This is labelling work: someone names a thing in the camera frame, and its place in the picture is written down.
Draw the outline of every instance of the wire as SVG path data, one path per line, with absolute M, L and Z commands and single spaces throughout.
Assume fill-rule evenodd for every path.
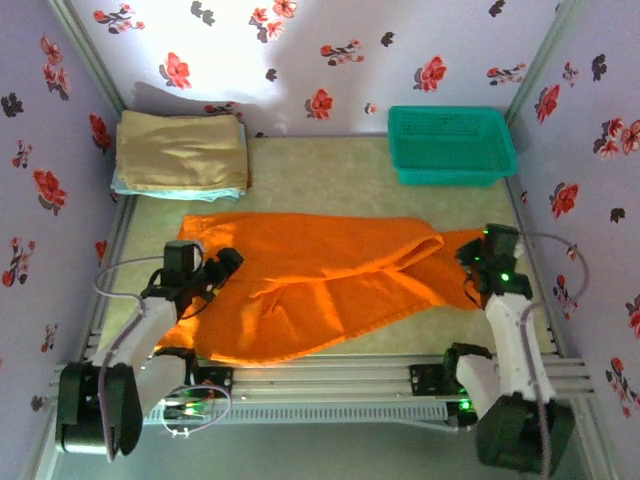
M 575 249 L 575 245 L 568 240 L 559 237 L 557 235 L 553 235 L 550 233 L 527 233 L 527 232 L 519 232 L 524 237 L 542 237 L 549 238 L 552 240 L 556 240 L 560 243 L 564 243 L 565 245 L 572 247 Z M 582 262 L 582 268 L 584 271 L 584 280 L 582 286 L 578 290 L 578 293 L 573 297 L 574 301 L 578 301 L 578 299 L 584 294 L 587 290 L 590 280 L 589 273 L 589 265 L 587 265 L 587 261 L 584 258 L 582 253 L 575 249 L 577 257 Z M 542 444 L 542 473 L 541 477 L 543 479 L 548 479 L 551 473 L 551 435 L 549 433 L 549 423 L 547 420 L 547 410 L 545 408 L 544 400 L 542 398 L 542 393 L 540 391 L 540 384 L 538 383 L 538 376 L 533 360 L 533 354 L 531 352 L 531 346 L 529 345 L 528 337 L 527 337 L 527 321 L 529 319 L 529 314 L 531 311 L 539 306 L 543 306 L 543 302 L 537 302 L 530 304 L 527 308 L 525 308 L 524 312 L 522 312 L 522 316 L 520 317 L 520 336 L 522 338 L 522 346 L 525 352 L 525 356 L 527 358 L 527 365 L 529 368 L 529 375 L 531 376 L 531 380 L 533 382 L 533 388 L 536 394 L 536 400 L 538 404 L 538 417 L 540 420 L 540 441 Z
M 471 280 L 472 280 L 471 275 L 467 275 L 467 278 L 465 278 L 464 282 L 462 282 L 462 288 L 464 289 L 464 294 L 467 296 L 469 300 L 473 302 L 473 304 L 476 307 L 482 310 L 482 306 L 478 303 L 478 301 L 475 298 L 471 296 L 471 294 L 469 293 L 469 290 L 467 290 L 467 283 L 469 283 Z
M 142 262 L 149 262 L 151 260 L 162 260 L 164 257 L 156 255 L 154 257 L 142 257 L 142 258 L 134 258 L 133 260 L 126 260 L 124 262 L 119 262 L 116 263 L 115 265 L 111 265 L 109 268 L 104 269 L 102 272 L 100 272 L 96 278 L 93 280 L 93 289 L 98 292 L 100 295 L 103 295 L 105 297 L 109 297 L 109 298 L 131 298 L 135 301 L 138 302 L 138 306 L 140 308 L 140 311 L 144 312 L 144 302 L 142 301 L 142 297 L 140 295 L 136 295 L 134 293 L 115 293 L 115 292 L 107 292 L 106 290 L 103 290 L 102 288 L 100 288 L 98 286 L 98 283 L 100 282 L 100 280 L 102 280 L 102 277 L 104 275 L 106 275 L 107 273 L 116 270 L 117 268 L 120 268 L 124 265 L 131 265 L 134 263 L 142 263 Z
M 149 283 L 147 283 L 147 287 L 150 287 L 151 285 L 153 285 L 154 283 L 156 283 L 156 280 L 158 279 L 158 276 L 162 273 L 162 268 L 157 269 L 155 272 L 153 272 L 151 274 L 151 277 L 149 278 Z
M 198 310 L 193 312 L 191 315 L 187 315 L 186 317 L 180 317 L 180 320 L 186 320 L 187 318 L 195 317 L 199 313 L 202 313 L 204 309 L 207 308 L 211 302 L 213 302 L 213 299 L 208 300 L 207 303 L 205 303 L 202 307 L 200 307 Z
M 184 387 L 178 387 L 175 390 L 172 390 L 171 393 L 169 393 L 169 395 L 174 395 L 176 393 L 181 393 L 181 392 L 184 392 L 186 390 L 215 390 L 216 392 L 220 392 L 220 393 L 224 394 L 224 396 L 227 397 L 227 400 L 229 401 L 229 403 L 227 403 L 227 408 L 224 410 L 224 412 L 222 412 L 217 417 L 209 420 L 207 423 L 205 423 L 203 425 L 200 425 L 199 427 L 193 428 L 192 430 L 189 430 L 189 429 L 185 428 L 183 432 L 179 432 L 176 429 L 173 429 L 173 430 L 170 429 L 169 426 L 167 425 L 167 422 L 164 419 L 164 409 L 166 407 L 165 407 L 165 404 L 164 404 L 164 401 L 163 401 L 162 402 L 163 409 L 162 409 L 162 415 L 160 416 L 160 420 L 162 421 L 162 425 L 164 426 L 164 428 L 169 433 L 171 433 L 171 435 L 174 438 L 177 437 L 177 436 L 183 436 L 185 438 L 189 438 L 189 435 L 191 435 L 192 433 L 200 432 L 200 431 L 204 430 L 205 428 L 209 428 L 209 427 L 215 425 L 216 423 L 218 423 L 220 420 L 222 420 L 227 415 L 229 415 L 229 412 L 231 411 L 231 406 L 233 405 L 233 400 L 231 400 L 231 394 L 229 392 L 227 392 L 224 388 L 218 387 L 217 385 L 186 385 Z
M 138 326 L 138 324 L 140 323 L 140 320 L 142 320 L 142 318 L 144 317 L 145 308 L 144 308 L 144 300 L 140 295 L 135 295 L 133 293 L 107 292 L 106 290 L 103 290 L 102 288 L 100 288 L 98 286 L 98 283 L 100 282 L 102 277 L 104 277 L 105 274 L 117 268 L 120 268 L 123 265 L 131 265 L 134 263 L 148 262 L 151 260 L 161 260 L 163 258 L 164 257 L 161 257 L 161 256 L 154 256 L 154 257 L 136 258 L 133 260 L 126 260 L 124 262 L 119 262 L 100 272 L 98 275 L 96 275 L 95 279 L 93 280 L 93 288 L 100 295 L 104 295 L 105 297 L 109 297 L 109 298 L 131 298 L 138 302 L 138 312 L 137 312 L 136 318 L 134 318 L 133 321 L 129 324 L 129 326 L 125 328 L 122 332 L 120 332 L 120 335 L 118 335 L 116 339 L 113 341 L 113 344 L 109 348 L 109 351 L 105 355 L 104 361 L 100 366 L 100 372 L 98 373 L 98 404 L 100 405 L 100 417 L 102 419 L 102 436 L 104 438 L 105 447 L 107 449 L 107 460 L 109 463 L 112 463 L 114 461 L 115 452 L 113 448 L 113 437 L 112 437 L 111 427 L 109 426 L 109 411 L 108 411 L 109 407 L 107 406 L 107 394 L 106 394 L 106 388 L 105 388 L 105 377 L 107 373 L 107 368 L 109 368 L 109 363 L 111 363 L 111 360 L 114 357 L 115 351 L 122 344 L 124 339 L 127 338 L 127 336 Z

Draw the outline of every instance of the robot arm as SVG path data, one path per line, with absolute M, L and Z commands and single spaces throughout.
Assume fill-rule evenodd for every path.
M 163 268 L 158 272 L 160 283 L 153 283 L 154 275 L 141 294 L 143 311 L 135 312 L 120 334 L 92 358 L 69 363 L 63 369 L 56 417 L 59 450 L 104 454 L 106 423 L 111 450 L 128 455 L 138 442 L 144 416 L 173 389 L 192 383 L 193 351 L 154 349 L 194 298 L 211 302 L 242 264 L 242 257 L 234 249 L 222 249 L 217 257 L 204 261 L 199 245 L 168 242 Z M 98 382 L 108 357 L 104 392 L 109 418 L 103 422 Z
M 453 354 L 455 377 L 475 407 L 476 450 L 486 465 L 543 471 L 543 423 L 538 409 L 542 402 L 553 474 L 573 431 L 573 413 L 556 403 L 534 324 L 526 318 L 532 311 L 533 294 L 527 276 L 515 272 L 519 233 L 502 225 L 489 225 L 484 233 L 484 238 L 463 246 L 457 256 L 480 294 L 498 362 L 486 349 L 458 346 Z

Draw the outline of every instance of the white wall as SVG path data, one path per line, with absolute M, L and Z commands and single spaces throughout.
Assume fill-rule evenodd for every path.
M 234 101 L 231 110 L 242 114 L 251 135 L 349 135 L 385 132 L 386 112 L 398 104 L 506 110 L 522 75 L 493 86 L 487 74 L 529 66 L 559 0 L 509 1 L 495 17 L 494 0 L 302 0 L 289 2 L 297 6 L 292 18 L 278 16 L 274 0 L 202 0 L 198 11 L 213 11 L 210 26 L 191 13 L 190 0 L 131 0 L 134 12 L 122 12 L 121 0 L 69 3 L 130 109 L 204 115 L 208 104 Z M 257 38 L 259 29 L 249 24 L 256 8 L 264 9 L 263 25 L 282 22 L 277 40 Z M 119 32 L 125 17 L 132 26 Z M 387 32 L 394 36 L 385 47 Z M 346 47 L 353 39 L 361 46 L 352 58 L 364 61 L 328 65 L 321 48 Z M 188 68 L 189 86 L 167 86 L 159 68 L 169 52 L 185 74 Z M 438 55 L 447 70 L 437 91 L 415 90 L 416 70 Z M 273 81 L 266 78 L 271 68 Z M 333 99 L 323 120 L 307 118 L 305 110 L 318 89 Z M 365 113 L 368 103 L 377 113 Z

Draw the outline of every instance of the green plastic basket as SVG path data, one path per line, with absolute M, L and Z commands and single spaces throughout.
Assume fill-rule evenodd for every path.
M 507 124 L 493 108 L 396 106 L 388 127 L 405 185 L 488 187 L 518 170 Z

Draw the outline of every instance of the metal extrusion frame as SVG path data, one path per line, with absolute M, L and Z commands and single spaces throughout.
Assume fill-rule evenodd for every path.
M 117 113 L 124 104 L 117 89 L 93 48 L 82 23 L 67 0 L 48 0 L 56 16 L 75 43 L 89 68 L 96 84 Z M 562 3 L 556 20 L 540 48 L 518 95 L 514 99 L 507 119 L 516 118 L 517 112 L 540 74 L 546 59 L 555 48 L 560 34 L 566 31 L 579 11 L 583 0 L 566 0 Z M 519 203 L 513 196 L 513 181 L 507 188 L 520 228 Z M 136 198 L 126 196 L 118 206 L 116 221 L 109 237 L 110 251 L 105 266 L 117 263 L 124 248 L 129 226 L 136 208 Z M 526 245 L 527 255 L 539 291 L 547 292 L 531 245 Z M 115 274 L 106 275 L 102 288 L 109 290 L 115 283 Z M 108 299 L 94 294 L 87 312 L 87 330 L 79 345 L 77 358 L 85 358 L 89 345 L 95 344 L 100 335 L 108 307 Z M 576 429 L 581 443 L 582 462 L 594 480 L 619 478 L 612 463 L 610 441 L 597 423 L 597 406 L 585 365 L 580 360 L 562 358 L 564 341 L 555 328 L 557 319 L 545 306 L 550 334 L 556 342 L 559 355 L 544 358 L 554 387 L 573 407 Z M 374 355 L 374 356 L 311 356 L 274 367 L 239 367 L 234 369 L 232 400 L 234 408 L 220 423 L 336 423 L 336 422 L 398 422 L 428 426 L 443 431 L 455 431 L 445 422 L 448 419 L 447 402 L 462 398 L 414 397 L 411 394 L 408 366 L 413 364 L 440 363 L 440 356 Z M 216 400 L 211 415 L 222 412 L 225 400 Z M 41 441 L 36 444 L 32 461 L 21 478 L 51 480 L 54 478 L 58 452 L 55 449 L 55 403 L 48 405 L 48 421 Z M 145 419 L 145 424 L 162 423 L 162 407 L 156 407 Z

